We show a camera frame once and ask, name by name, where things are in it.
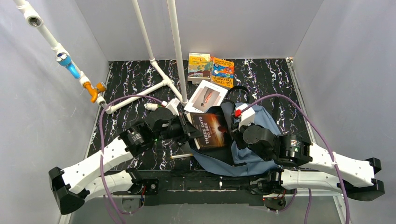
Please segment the blue student backpack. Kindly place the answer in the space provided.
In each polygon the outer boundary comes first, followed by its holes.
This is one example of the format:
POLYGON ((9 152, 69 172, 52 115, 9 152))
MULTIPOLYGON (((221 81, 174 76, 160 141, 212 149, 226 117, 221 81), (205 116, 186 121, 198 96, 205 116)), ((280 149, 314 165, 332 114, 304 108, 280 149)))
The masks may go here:
MULTIPOLYGON (((220 116, 226 116, 227 126, 231 123, 237 124, 237 119, 231 122, 231 113, 236 107, 244 103, 234 103, 226 100, 220 106, 211 107, 207 113, 214 113, 220 116)), ((271 117, 270 113, 260 105, 254 105, 251 109, 255 112, 254 123, 269 129, 273 134, 280 135, 281 132, 271 117)), ((210 173, 230 177, 242 177, 250 175, 259 175, 267 170, 277 167, 273 161, 264 161, 255 152, 249 148, 240 148, 234 137, 227 136, 228 142, 223 147, 209 149, 198 149, 195 140, 189 141, 189 146, 193 157, 198 161, 200 166, 210 173)))

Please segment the dark Three Days book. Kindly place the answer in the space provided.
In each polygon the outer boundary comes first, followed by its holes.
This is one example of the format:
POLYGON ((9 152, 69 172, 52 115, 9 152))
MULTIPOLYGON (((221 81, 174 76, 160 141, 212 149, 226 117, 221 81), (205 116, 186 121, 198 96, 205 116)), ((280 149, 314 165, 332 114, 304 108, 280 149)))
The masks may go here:
POLYGON ((203 135, 194 139, 198 150, 226 147, 230 144, 231 137, 224 115, 190 112, 187 118, 203 135))

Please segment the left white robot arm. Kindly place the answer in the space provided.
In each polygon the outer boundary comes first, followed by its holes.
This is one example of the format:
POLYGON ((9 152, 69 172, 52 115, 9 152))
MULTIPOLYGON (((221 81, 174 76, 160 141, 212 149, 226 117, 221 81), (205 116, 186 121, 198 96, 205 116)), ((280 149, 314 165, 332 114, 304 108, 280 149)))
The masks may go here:
POLYGON ((172 139, 184 144, 202 136, 187 115, 174 115, 164 107, 156 109, 121 132, 102 150, 73 166, 54 167, 49 171, 50 189, 60 213, 73 213, 85 202, 107 193, 141 187, 144 181, 131 169, 113 175, 105 175, 105 172, 151 150, 157 141, 172 139))

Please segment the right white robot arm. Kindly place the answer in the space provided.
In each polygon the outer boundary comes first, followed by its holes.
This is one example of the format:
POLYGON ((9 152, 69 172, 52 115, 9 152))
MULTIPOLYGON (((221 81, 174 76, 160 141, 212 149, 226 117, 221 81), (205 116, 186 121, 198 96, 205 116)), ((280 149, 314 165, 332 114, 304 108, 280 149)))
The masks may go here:
POLYGON ((237 146, 254 152, 277 168, 258 182, 264 192, 280 189, 322 189, 357 201, 373 201, 384 195, 384 183, 375 178, 381 171, 377 158, 351 159, 293 135, 276 135, 260 125, 235 127, 231 136, 237 146))

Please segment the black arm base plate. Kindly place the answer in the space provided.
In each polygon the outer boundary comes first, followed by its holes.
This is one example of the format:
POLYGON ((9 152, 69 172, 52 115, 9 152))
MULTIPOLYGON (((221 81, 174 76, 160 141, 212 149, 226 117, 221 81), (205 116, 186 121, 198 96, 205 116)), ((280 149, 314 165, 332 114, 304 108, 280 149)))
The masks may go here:
POLYGON ((293 190, 268 187, 266 176, 221 177, 205 171, 137 170, 146 186, 145 205, 168 204, 247 204, 263 206, 280 201, 293 190))

